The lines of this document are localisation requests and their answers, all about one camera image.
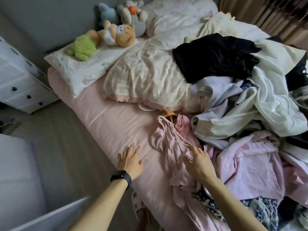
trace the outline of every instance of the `brown curtain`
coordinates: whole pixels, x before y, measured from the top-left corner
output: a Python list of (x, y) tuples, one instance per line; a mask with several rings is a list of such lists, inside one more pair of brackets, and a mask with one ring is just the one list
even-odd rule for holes
[(286, 44), (308, 42), (308, 0), (220, 0), (219, 9)]

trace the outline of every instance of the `blue floral garment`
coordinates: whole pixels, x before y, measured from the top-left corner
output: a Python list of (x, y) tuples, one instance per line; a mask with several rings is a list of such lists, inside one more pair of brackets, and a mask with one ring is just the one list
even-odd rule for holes
[[(216, 202), (207, 195), (204, 187), (199, 183), (197, 197), (215, 217), (223, 222), (226, 222)], [(269, 231), (277, 231), (277, 200), (267, 199), (260, 196), (258, 198), (240, 201), (245, 207), (254, 213), (255, 217), (264, 225), (264, 227), (266, 227)]]

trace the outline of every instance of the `white bedside furniture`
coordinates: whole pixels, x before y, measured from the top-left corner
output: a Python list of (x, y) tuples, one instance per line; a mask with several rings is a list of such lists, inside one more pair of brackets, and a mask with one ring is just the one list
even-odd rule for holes
[(0, 37), (0, 102), (31, 114), (58, 99), (46, 74)]

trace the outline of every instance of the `floor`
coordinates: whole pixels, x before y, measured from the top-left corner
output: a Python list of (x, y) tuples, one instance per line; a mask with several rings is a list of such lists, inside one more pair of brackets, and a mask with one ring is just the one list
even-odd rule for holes
[[(48, 211), (86, 196), (90, 196), (89, 206), (109, 185), (115, 167), (62, 101), (33, 115), (6, 107), (0, 110), (2, 117), (21, 122), (11, 136), (34, 144)], [(132, 189), (125, 192), (108, 231), (134, 230), (137, 219), (131, 194)]]

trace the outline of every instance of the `left hand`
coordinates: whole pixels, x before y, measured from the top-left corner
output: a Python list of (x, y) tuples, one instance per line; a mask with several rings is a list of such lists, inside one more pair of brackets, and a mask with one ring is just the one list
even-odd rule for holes
[(141, 151), (141, 146), (138, 146), (134, 151), (134, 155), (132, 155), (134, 145), (130, 145), (130, 147), (125, 147), (123, 151), (123, 155), (118, 154), (118, 165), (117, 170), (125, 170), (132, 178), (132, 180), (136, 179), (140, 176), (143, 171), (143, 161), (139, 161), (139, 154)]

